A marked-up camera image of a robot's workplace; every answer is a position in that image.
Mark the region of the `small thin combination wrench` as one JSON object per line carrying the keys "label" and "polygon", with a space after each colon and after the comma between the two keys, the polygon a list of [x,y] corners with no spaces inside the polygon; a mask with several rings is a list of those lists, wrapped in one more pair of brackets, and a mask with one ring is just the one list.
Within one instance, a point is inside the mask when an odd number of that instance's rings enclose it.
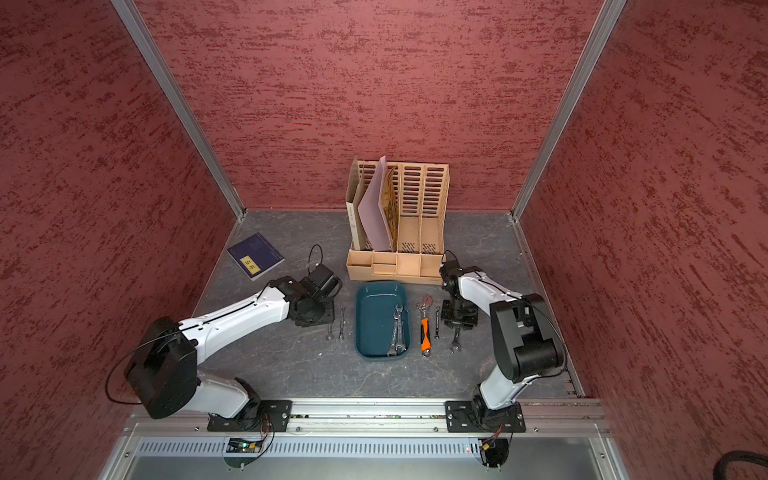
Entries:
{"label": "small thin combination wrench", "polygon": [[339,323],[339,334],[338,334],[338,340],[343,341],[345,339],[345,323],[346,323],[346,307],[342,306],[340,308],[340,315],[341,320]]}

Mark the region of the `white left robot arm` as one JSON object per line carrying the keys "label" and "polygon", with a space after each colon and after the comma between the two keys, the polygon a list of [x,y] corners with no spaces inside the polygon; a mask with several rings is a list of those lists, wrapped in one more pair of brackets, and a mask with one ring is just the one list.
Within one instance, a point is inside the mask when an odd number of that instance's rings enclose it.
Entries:
{"label": "white left robot arm", "polygon": [[257,294],[199,317],[154,320],[123,359],[135,404],[153,419],[181,411],[205,413],[211,431],[248,432],[274,428],[262,399],[245,380],[225,379],[202,369],[228,345],[269,325],[291,320],[300,327],[334,319],[341,280],[290,276],[268,282]]}

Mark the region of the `teal plastic storage tray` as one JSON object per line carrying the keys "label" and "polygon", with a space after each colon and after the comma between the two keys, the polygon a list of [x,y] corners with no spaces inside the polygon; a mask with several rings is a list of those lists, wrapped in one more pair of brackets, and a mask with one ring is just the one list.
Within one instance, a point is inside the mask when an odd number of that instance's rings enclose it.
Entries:
{"label": "teal plastic storage tray", "polygon": [[[396,304],[403,306],[403,338],[407,350],[396,357],[388,357]],[[396,281],[367,282],[358,289],[355,300],[355,347],[362,358],[369,361],[394,361],[407,354],[411,347],[407,306],[405,287]]]}

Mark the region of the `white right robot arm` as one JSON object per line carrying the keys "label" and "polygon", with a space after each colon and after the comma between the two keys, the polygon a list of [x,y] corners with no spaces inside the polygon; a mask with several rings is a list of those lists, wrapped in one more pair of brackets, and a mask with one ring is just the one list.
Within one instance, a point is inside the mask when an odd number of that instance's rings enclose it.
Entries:
{"label": "white right robot arm", "polygon": [[449,294],[440,320],[454,331],[451,350],[460,349],[461,332],[474,328],[484,313],[490,319],[496,362],[471,401],[446,404],[449,429],[524,431],[520,394],[538,379],[557,376],[567,361],[566,347],[546,303],[538,294],[523,295],[503,287],[476,266],[463,268],[455,259],[443,261],[439,272]]}

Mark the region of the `smallest combination wrench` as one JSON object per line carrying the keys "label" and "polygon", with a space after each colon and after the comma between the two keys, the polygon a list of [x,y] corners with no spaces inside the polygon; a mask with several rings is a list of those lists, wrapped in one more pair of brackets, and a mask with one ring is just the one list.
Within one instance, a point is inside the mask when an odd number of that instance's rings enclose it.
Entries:
{"label": "smallest combination wrench", "polygon": [[434,318],[434,339],[437,340],[440,338],[440,307],[435,307],[435,318]]}

